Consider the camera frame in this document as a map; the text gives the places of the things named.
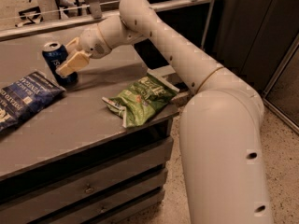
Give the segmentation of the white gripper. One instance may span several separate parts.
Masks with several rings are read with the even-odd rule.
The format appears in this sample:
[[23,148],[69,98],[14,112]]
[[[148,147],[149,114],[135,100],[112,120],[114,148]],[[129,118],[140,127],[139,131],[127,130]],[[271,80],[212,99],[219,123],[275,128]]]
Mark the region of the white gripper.
[[70,55],[56,68],[56,73],[60,77],[68,77],[84,68],[89,64],[90,57],[100,59],[111,52],[111,48],[96,26],[86,28],[80,37],[75,37],[65,47]]

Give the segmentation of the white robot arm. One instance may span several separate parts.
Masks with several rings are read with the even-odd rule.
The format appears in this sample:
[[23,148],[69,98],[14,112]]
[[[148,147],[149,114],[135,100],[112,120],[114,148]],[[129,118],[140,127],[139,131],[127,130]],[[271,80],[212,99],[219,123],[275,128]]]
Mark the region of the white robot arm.
[[179,144],[192,224],[274,224],[260,128],[264,106],[249,84],[163,22],[147,0],[121,0],[119,13],[70,41],[57,72],[82,69],[101,49],[146,37],[192,93]]

